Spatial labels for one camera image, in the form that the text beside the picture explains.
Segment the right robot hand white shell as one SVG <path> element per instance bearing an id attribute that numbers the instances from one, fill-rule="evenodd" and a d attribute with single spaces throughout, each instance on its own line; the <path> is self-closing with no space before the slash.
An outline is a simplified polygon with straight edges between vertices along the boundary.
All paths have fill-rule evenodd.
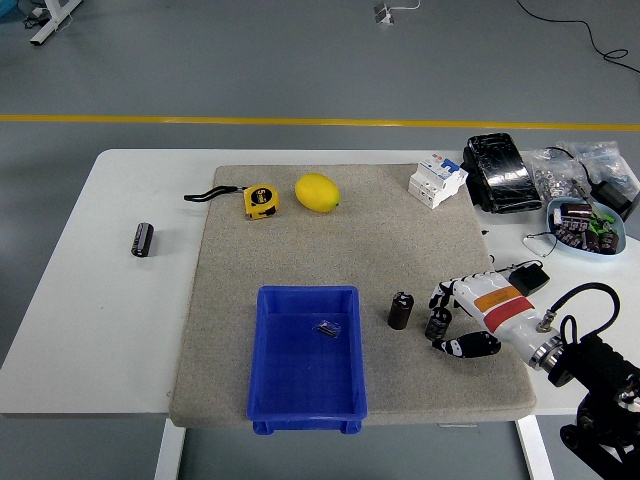
<path id="1" fill-rule="evenodd" d="M 533 368 L 540 369 L 560 348 L 558 331 L 542 331 L 542 313 L 498 272 L 475 273 L 436 286 L 425 329 L 425 336 L 436 343 L 442 342 L 451 322 L 450 302 L 498 341 L 512 345 Z"/>

